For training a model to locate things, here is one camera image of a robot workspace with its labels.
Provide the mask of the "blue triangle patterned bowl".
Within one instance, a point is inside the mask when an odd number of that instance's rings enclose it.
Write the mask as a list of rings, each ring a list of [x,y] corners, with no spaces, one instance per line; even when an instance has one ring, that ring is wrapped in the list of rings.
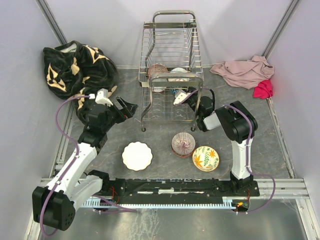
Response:
[[[189,78],[169,78],[169,82],[188,82],[190,79]],[[175,95],[178,93],[178,91],[187,91],[188,87],[187,86],[170,86],[170,91]]]

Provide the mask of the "plain white bowl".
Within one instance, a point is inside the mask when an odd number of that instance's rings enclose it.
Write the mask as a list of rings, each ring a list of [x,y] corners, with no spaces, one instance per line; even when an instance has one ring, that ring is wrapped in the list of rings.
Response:
[[[187,73],[188,71],[182,67],[176,67],[170,71],[170,73]]]

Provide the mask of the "red patterned bowl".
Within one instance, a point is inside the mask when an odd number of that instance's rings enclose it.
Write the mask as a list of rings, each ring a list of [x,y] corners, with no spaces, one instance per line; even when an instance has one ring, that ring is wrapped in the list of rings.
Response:
[[[165,65],[160,63],[155,63],[151,65],[147,70],[147,75],[150,78],[153,74],[167,73],[168,69]]]

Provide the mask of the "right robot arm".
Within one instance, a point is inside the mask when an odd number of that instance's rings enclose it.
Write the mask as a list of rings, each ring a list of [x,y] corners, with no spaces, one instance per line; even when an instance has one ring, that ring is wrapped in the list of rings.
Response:
[[[189,87],[183,103],[196,113],[197,127],[207,132],[222,127],[232,145],[232,168],[230,171],[229,189],[236,196],[247,191],[254,181],[251,169],[251,144],[258,122],[247,108],[236,100],[229,105],[215,109],[215,93],[211,97],[198,98],[198,90]]]

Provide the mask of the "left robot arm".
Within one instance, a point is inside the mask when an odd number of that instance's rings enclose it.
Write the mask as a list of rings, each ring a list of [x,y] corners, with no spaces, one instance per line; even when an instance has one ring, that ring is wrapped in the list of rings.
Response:
[[[101,171],[89,174],[82,183],[78,181],[107,142],[107,132],[114,124],[132,118],[138,108],[137,104],[129,103],[119,96],[116,100],[122,108],[118,108],[108,98],[95,94],[74,96],[64,103],[81,99],[92,103],[82,134],[78,140],[74,140],[67,133],[62,133],[75,145],[72,155],[46,186],[38,186],[32,192],[33,219],[40,224],[42,234],[47,237],[49,233],[45,231],[46,226],[55,231],[67,230],[76,211],[87,199],[95,193],[106,195],[110,191],[109,176]]]

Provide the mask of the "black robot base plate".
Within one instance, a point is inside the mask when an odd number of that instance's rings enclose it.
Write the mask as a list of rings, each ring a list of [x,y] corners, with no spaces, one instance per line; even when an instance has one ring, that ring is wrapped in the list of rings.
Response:
[[[258,197],[258,183],[232,191],[229,180],[207,179],[124,179],[109,180],[97,193],[115,198],[118,204],[222,203],[223,197]]]

